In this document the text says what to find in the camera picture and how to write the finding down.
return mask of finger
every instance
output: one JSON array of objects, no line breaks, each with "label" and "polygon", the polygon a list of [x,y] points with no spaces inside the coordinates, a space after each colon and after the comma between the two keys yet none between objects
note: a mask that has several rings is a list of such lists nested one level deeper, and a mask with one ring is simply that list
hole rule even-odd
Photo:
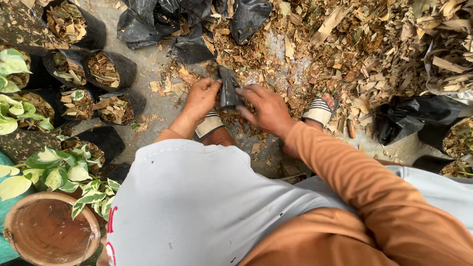
[{"label": "finger", "polygon": [[192,85],[192,87],[199,87],[201,89],[207,89],[208,86],[210,86],[212,83],[215,81],[212,78],[204,78],[200,79]]},{"label": "finger", "polygon": [[216,95],[220,91],[220,87],[222,87],[222,80],[217,80],[210,85],[208,91]]},{"label": "finger", "polygon": [[260,102],[262,99],[253,91],[249,89],[237,89],[236,93],[240,97],[248,99],[248,101],[250,101],[250,103],[252,103],[254,107],[258,108],[260,106]]},{"label": "finger", "polygon": [[258,126],[256,117],[243,105],[238,105],[236,107],[237,111],[241,113],[241,116],[246,119],[253,126]]}]

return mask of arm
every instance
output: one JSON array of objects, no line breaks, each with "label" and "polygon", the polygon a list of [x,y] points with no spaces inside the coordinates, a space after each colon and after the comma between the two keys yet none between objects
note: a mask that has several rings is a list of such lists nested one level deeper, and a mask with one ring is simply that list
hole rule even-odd
[{"label": "arm", "polygon": [[429,205],[416,188],[348,144],[292,121],[284,101],[268,90],[252,86],[239,93],[257,110],[253,115],[244,109],[242,115],[297,150],[343,201],[359,211],[389,258],[400,265],[471,263],[471,234],[451,215]]},{"label": "arm", "polygon": [[167,139],[191,140],[194,130],[202,123],[205,116],[215,105],[215,98],[220,90],[222,82],[205,78],[195,82],[187,95],[187,100],[182,112],[154,141],[160,142]]}]

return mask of terracotta pot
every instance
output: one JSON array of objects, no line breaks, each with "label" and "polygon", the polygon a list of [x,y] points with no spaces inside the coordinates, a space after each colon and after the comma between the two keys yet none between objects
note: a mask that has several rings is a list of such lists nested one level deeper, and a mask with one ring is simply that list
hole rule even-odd
[{"label": "terracotta pot", "polygon": [[100,229],[87,207],[72,220],[75,201],[56,192],[26,196],[7,213],[3,236],[23,259],[31,263],[77,265],[97,249]]}]

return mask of green leaf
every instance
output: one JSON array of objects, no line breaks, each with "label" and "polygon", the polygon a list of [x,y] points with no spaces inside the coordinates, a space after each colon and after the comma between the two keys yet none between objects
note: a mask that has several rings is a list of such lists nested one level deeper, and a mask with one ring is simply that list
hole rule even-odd
[{"label": "green leaf", "polygon": [[74,102],[80,101],[84,97],[85,91],[84,90],[76,90],[73,93],[71,93],[70,98]]},{"label": "green leaf", "polygon": [[107,201],[102,202],[102,217],[108,222],[108,211],[112,206],[112,202],[114,201],[115,196],[111,197]]},{"label": "green leaf", "polygon": [[115,182],[109,178],[107,178],[107,183],[114,191],[118,191],[118,189],[120,188],[120,184],[118,182]]},{"label": "green leaf", "polygon": [[87,162],[81,157],[77,158],[76,165],[71,167],[67,174],[71,181],[84,181],[90,179]]},{"label": "green leaf", "polygon": [[70,155],[69,153],[63,152],[63,151],[56,151],[56,155],[59,158],[66,161],[66,163],[69,164],[70,166],[76,165],[76,158],[74,156]]},{"label": "green leaf", "polygon": [[87,204],[99,202],[105,198],[106,194],[98,191],[89,191],[82,198],[79,199],[79,202]]},{"label": "green leaf", "polygon": [[35,106],[27,102],[23,102],[23,109],[26,111],[26,113],[23,113],[22,115],[18,115],[17,116],[18,119],[30,118],[36,112]]},{"label": "green leaf", "polygon": [[13,73],[30,73],[25,63],[23,55],[12,54],[13,52],[6,49],[0,52],[0,75],[7,76]]},{"label": "green leaf", "polygon": [[92,203],[92,208],[94,208],[94,211],[102,216],[102,213],[100,212],[100,202],[95,202],[95,203]]},{"label": "green leaf", "polygon": [[79,183],[70,182],[69,180],[67,180],[67,182],[63,186],[61,186],[59,189],[67,193],[72,193],[76,191],[78,187],[79,187]]},{"label": "green leaf", "polygon": [[26,160],[26,165],[37,169],[54,168],[60,165],[60,163],[62,163],[62,159],[56,154],[56,151],[47,146]]},{"label": "green leaf", "polygon": [[6,175],[16,176],[20,173],[20,169],[8,165],[0,165],[0,177]]},{"label": "green leaf", "polygon": [[26,192],[31,186],[31,181],[24,176],[14,176],[5,179],[0,184],[1,200],[8,200]]},{"label": "green leaf", "polygon": [[67,171],[64,167],[49,169],[47,171],[44,183],[51,188],[52,191],[58,189],[67,182]]},{"label": "green leaf", "polygon": [[0,103],[3,105],[9,105],[11,106],[9,111],[10,113],[14,115],[22,115],[25,111],[23,110],[23,104],[21,104],[21,101],[15,101],[12,98],[0,94]]},{"label": "green leaf", "polygon": [[81,199],[78,199],[76,202],[74,202],[74,205],[72,206],[72,213],[71,214],[72,214],[72,219],[73,220],[86,207],[86,205],[84,203],[79,202],[79,200],[81,200]]},{"label": "green leaf", "polygon": [[10,134],[18,128],[17,120],[0,115],[0,135]]},{"label": "green leaf", "polygon": [[38,126],[46,130],[53,130],[54,126],[51,124],[51,122],[49,122],[49,119],[49,117],[43,117],[41,121],[38,122]]},{"label": "green leaf", "polygon": [[105,194],[107,194],[108,196],[115,195],[114,191],[110,186],[105,186]]},{"label": "green leaf", "polygon": [[33,182],[33,184],[36,184],[39,180],[39,176],[42,175],[44,169],[36,169],[36,168],[23,168],[21,169],[23,174],[25,175],[31,175],[30,180]]},{"label": "green leaf", "polygon": [[71,154],[74,155],[75,157],[83,157],[84,159],[88,160],[88,159],[90,159],[90,157],[91,157],[92,155],[91,155],[90,152],[87,150],[86,145],[87,145],[87,144],[78,146],[77,148],[74,148],[74,149],[70,150],[69,153],[71,153]]},{"label": "green leaf", "polygon": [[12,81],[8,81],[7,85],[0,90],[0,92],[3,92],[3,93],[14,93],[14,92],[17,92],[19,91],[20,88],[18,88],[18,86],[12,82]]}]

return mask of foot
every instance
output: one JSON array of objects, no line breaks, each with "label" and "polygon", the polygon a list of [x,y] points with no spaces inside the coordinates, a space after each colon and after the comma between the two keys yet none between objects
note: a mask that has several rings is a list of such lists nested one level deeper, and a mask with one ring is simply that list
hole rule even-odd
[{"label": "foot", "polygon": [[[331,110],[334,110],[335,100],[330,93],[325,93],[321,98],[324,99],[325,102],[327,102],[327,105],[329,106]],[[308,126],[318,129],[319,131],[323,130],[322,125],[319,122],[305,119],[304,123]],[[282,152],[296,160],[302,160],[297,150],[287,146],[286,144],[284,144],[284,146],[282,147]]]}]

